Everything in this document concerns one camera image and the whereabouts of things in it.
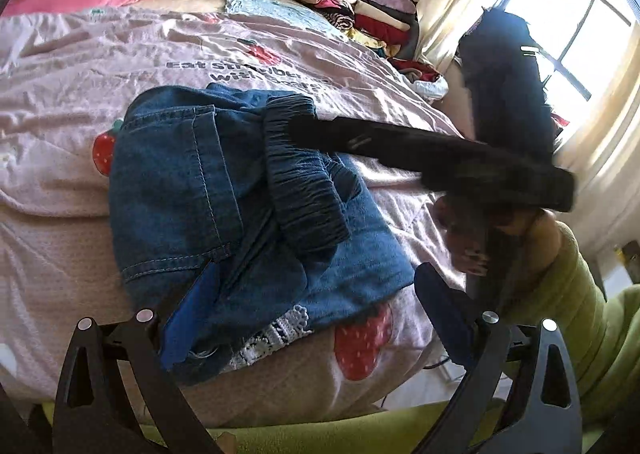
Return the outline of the right hand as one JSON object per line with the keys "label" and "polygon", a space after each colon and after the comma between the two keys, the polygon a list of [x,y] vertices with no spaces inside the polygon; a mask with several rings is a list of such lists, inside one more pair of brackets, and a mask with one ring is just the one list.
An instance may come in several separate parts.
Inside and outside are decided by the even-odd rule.
{"label": "right hand", "polygon": [[[481,229],[472,229],[472,221],[460,200],[445,195],[434,204],[437,223],[444,231],[451,264],[465,274],[484,276],[491,255],[480,243]],[[554,262],[559,254],[562,236],[553,215],[540,208],[499,207],[485,218],[488,229],[515,237],[520,243],[521,266],[518,282],[528,284]]]}

